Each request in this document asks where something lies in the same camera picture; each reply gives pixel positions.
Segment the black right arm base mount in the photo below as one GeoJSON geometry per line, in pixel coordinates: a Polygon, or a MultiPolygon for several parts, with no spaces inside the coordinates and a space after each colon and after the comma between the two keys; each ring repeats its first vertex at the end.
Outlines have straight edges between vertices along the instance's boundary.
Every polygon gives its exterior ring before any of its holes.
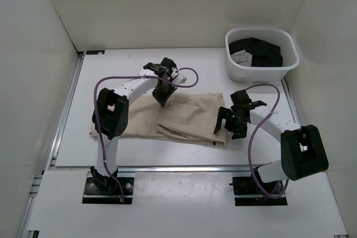
{"type": "Polygon", "coordinates": [[[269,198],[256,185],[252,177],[233,177],[229,183],[233,187],[235,206],[287,206],[285,195],[269,198]]]}

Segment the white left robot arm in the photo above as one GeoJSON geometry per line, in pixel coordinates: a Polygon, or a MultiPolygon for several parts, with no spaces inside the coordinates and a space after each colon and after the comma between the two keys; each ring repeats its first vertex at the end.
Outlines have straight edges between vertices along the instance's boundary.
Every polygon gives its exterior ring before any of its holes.
{"type": "Polygon", "coordinates": [[[147,63],[138,75],[110,76],[98,81],[92,116],[98,133],[98,154],[97,163],[90,170],[101,191],[112,193],[117,188],[123,189],[117,179],[116,156],[118,139],[128,126],[129,106],[151,89],[154,99],[165,106],[185,81],[174,61],[166,57],[159,64],[147,63]]]}

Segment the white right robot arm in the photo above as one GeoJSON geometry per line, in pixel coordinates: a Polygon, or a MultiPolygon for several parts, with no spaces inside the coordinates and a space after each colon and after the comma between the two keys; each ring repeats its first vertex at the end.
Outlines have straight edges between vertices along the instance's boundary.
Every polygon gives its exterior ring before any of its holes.
{"type": "Polygon", "coordinates": [[[302,126],[272,112],[261,100],[252,101],[245,90],[231,94],[231,108],[220,107],[214,133],[225,128],[232,139],[247,136],[248,124],[262,128],[280,143],[277,161],[253,168],[250,186],[256,193],[270,188],[271,182],[296,181],[324,172],[329,161],[318,128],[302,126]]]}

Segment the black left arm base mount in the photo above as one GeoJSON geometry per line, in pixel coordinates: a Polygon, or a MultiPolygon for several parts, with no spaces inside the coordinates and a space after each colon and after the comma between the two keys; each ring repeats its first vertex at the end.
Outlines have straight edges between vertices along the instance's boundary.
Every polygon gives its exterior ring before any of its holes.
{"type": "Polygon", "coordinates": [[[123,187],[124,195],[116,183],[115,188],[109,192],[102,191],[95,184],[95,179],[91,176],[86,178],[82,203],[83,204],[105,204],[105,205],[131,205],[134,192],[134,177],[118,177],[118,181],[123,187]]]}

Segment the beige trousers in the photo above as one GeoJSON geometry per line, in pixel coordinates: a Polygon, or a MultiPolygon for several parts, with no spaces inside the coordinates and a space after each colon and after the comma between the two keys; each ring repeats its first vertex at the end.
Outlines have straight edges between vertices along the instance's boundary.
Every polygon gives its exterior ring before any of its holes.
{"type": "Polygon", "coordinates": [[[128,126],[120,137],[225,147],[228,131],[221,129],[214,134],[222,106],[222,93],[174,93],[164,107],[145,94],[129,107],[128,126]]]}

